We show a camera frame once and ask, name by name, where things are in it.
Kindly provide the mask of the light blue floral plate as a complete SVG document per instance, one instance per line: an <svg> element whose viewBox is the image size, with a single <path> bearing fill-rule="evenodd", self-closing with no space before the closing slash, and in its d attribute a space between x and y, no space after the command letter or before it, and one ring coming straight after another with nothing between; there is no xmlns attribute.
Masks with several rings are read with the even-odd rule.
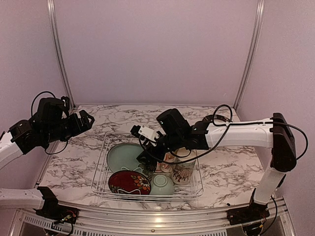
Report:
<svg viewBox="0 0 315 236"><path fill-rule="evenodd" d="M140 161L137 160L143 151L139 144L122 143L115 145L107 153L107 165L113 173L136 171L150 177L157 170L157 163L149 163L143 159L143 156L141 156Z"/></svg>

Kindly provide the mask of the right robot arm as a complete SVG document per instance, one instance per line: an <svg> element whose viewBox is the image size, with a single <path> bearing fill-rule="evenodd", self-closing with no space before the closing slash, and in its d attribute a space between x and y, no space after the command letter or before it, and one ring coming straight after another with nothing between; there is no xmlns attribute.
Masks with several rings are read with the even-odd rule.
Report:
<svg viewBox="0 0 315 236"><path fill-rule="evenodd" d="M301 156L296 155L295 138L291 129L305 134L300 128L288 124L281 113L271 118L217 123L214 119L189 125L177 109L164 111L157 117L163 133L144 125L135 125L131 134L138 138L146 158L164 161L168 152L185 148L203 150L204 155L217 147L250 146L272 150L272 159L258 187L254 190L250 205L244 209L248 220L255 220L279 187L287 172L292 171Z"/></svg>

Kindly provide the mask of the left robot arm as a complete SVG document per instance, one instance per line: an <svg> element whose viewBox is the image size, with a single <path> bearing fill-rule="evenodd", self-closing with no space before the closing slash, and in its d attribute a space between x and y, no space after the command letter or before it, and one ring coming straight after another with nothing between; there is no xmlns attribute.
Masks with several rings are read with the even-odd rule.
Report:
<svg viewBox="0 0 315 236"><path fill-rule="evenodd" d="M0 166L5 167L36 147L47 150L51 143L68 143L71 138L90 130L94 122L94 117L84 110L71 114L67 96L41 98L37 111L31 113L30 119L18 121L1 134ZM1 189L0 207L43 210L52 219L62 215L62 207L48 187Z"/></svg>

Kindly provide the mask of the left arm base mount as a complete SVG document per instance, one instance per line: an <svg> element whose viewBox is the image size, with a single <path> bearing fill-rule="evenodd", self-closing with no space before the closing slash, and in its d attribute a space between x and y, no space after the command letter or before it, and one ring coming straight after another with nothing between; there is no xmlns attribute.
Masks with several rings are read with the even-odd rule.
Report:
<svg viewBox="0 0 315 236"><path fill-rule="evenodd" d="M60 205L57 197L49 187L39 186L37 190L42 194L44 200L43 206L36 209L39 216L49 218L55 221L55 224L64 222L75 224L79 210L74 207Z"/></svg>

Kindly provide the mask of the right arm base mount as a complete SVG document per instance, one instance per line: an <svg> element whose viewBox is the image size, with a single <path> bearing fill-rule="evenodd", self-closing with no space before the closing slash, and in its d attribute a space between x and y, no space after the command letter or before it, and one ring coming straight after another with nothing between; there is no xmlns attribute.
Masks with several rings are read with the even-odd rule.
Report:
<svg viewBox="0 0 315 236"><path fill-rule="evenodd" d="M227 211L227 219L230 225L248 223L255 220L266 219L270 216L267 209L268 204L261 205L254 202L254 193L252 193L248 206L237 207Z"/></svg>

